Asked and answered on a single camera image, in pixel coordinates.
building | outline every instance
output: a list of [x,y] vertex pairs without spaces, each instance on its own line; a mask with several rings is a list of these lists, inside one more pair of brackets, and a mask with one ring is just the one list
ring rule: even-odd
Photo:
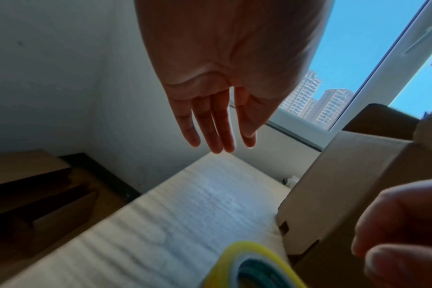
[[295,87],[292,93],[287,96],[286,99],[284,99],[279,108],[299,116],[306,103],[317,91],[317,88],[321,83],[322,80],[317,78],[317,73],[312,70],[308,70],[297,87]]
[[305,107],[303,107],[300,114],[298,114],[298,117],[305,119],[309,115],[309,113],[311,112],[312,108],[314,108],[316,103],[317,103],[317,100],[310,97],[308,99],[308,102],[306,102]]
[[330,130],[354,96],[355,93],[348,89],[328,89],[305,119],[325,130]]

finger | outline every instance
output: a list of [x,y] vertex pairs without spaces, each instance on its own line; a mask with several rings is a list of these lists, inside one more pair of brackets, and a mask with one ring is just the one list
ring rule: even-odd
[[244,89],[243,87],[236,87],[234,91],[234,100],[235,100],[235,111],[236,116],[238,118],[238,126],[240,129],[240,135],[241,139],[243,140],[243,143],[249,147],[252,148],[255,146],[255,143],[257,141],[257,134],[254,133],[254,135],[247,137],[242,132],[242,125],[241,122],[243,121],[244,115],[244,107],[249,99],[249,92]]
[[198,147],[200,145],[200,137],[192,121],[191,101],[175,100],[169,97],[169,103],[184,138],[191,146]]
[[211,96],[211,113],[215,121],[217,133],[221,138],[224,150],[235,151],[235,138],[229,114],[229,90],[218,92]]
[[211,116],[210,96],[196,97],[191,100],[192,111],[207,141],[208,147],[213,153],[221,153],[223,146],[219,135],[216,132],[213,117]]
[[358,220],[352,251],[364,257],[374,246],[404,234],[415,221],[432,222],[432,180],[393,187],[379,194]]
[[260,99],[249,94],[244,88],[235,88],[235,107],[241,134],[252,138],[280,104],[280,99]]
[[432,288],[432,247],[384,244],[366,254],[366,271],[384,287]]

blue sky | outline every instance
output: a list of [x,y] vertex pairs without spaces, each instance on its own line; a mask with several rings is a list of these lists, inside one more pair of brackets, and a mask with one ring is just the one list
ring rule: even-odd
[[[336,0],[310,69],[326,89],[354,92],[373,71],[425,0]],[[421,118],[432,108],[432,56],[392,103]]]

tape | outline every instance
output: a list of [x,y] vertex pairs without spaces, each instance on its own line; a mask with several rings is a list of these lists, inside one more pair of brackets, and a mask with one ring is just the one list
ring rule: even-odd
[[275,253],[255,242],[235,242],[221,254],[201,288],[306,288]]

wooden table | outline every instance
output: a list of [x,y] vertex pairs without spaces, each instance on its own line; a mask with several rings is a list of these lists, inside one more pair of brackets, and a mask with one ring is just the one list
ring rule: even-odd
[[289,188],[208,154],[2,287],[197,287],[231,243],[286,259],[274,216]]

